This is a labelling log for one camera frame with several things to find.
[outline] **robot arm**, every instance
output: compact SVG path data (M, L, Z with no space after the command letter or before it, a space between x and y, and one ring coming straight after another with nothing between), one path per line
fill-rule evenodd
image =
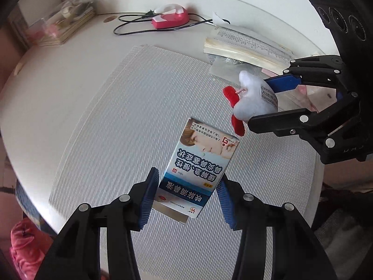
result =
M299 135L319 154L324 164L373 153L372 37L350 0L310 0L325 27L330 29L341 56L317 56L290 61L284 75L266 80L275 92L313 85L336 89L337 102L320 113L303 108L256 116L249 120L255 133Z
M54 240L35 280L99 280L101 227L107 228L110 279L141 280L131 232L141 231L148 222L158 181L159 172L152 168L144 182L112 203L79 205ZM267 227L273 228L272 279L337 280L320 242L293 204L265 204L226 175L216 191L226 223L242 231L232 280L263 280Z

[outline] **black cable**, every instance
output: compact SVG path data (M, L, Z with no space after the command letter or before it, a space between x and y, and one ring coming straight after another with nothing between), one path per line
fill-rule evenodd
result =
M126 36L126 35L134 35L134 34L137 34L137 33L145 33L145 32L154 32L154 31L162 31L162 32L168 32L168 31L178 31L180 29L184 29L184 28L188 28L188 27L192 27L192 26L195 26L195 25L199 25L199 24L203 24L203 23L212 23L212 19L205 19L204 17L198 15L198 14L188 14L190 16L197 16L199 18L201 18L203 21L198 21L198 22L195 22L195 23L192 23L192 24L188 24L188 25L183 25L183 26L178 26L178 27L174 27L174 28L164 28L164 29L146 29L146 30L143 30L143 31L132 31L132 32L126 32L126 33L118 33L117 30L127 24L130 24L130 23L138 23L138 22L147 22L147 21L151 21L151 19L146 19L146 18L152 18L152 17L155 17L155 16L158 16L158 14L155 14L153 13L153 11L149 11L147 12L146 14L141 14L141 15L121 15L118 17L119 21L121 22L124 22L124 24L121 24L119 26L117 26L114 30L113 30L113 33L118 35L118 36ZM122 18L124 17L138 17L136 19L133 19L133 20L124 20Z

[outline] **white plush toy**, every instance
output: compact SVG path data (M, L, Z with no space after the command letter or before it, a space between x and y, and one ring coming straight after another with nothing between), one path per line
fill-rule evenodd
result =
M232 125L239 136L245 134L244 122L254 116L276 113L278 101L271 87L258 76L243 70L239 73L241 89L232 86L223 89L224 96L233 107Z

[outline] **round table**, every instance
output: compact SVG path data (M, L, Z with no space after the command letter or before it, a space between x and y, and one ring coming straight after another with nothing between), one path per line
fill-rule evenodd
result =
M208 62L201 24L173 32L116 36L117 20L93 18L62 46L33 47L1 94L0 127L14 171L43 218L58 233L66 222L48 203L64 149L90 100L133 46L154 45ZM149 22L126 31L148 29ZM318 166L305 218L312 221L323 177Z

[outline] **stack of paper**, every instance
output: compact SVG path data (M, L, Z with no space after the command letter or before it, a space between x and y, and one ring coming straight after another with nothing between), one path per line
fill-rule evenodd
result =
M292 52L273 41L249 31L251 35L216 26L204 44L204 52L240 60L276 74L289 67Z

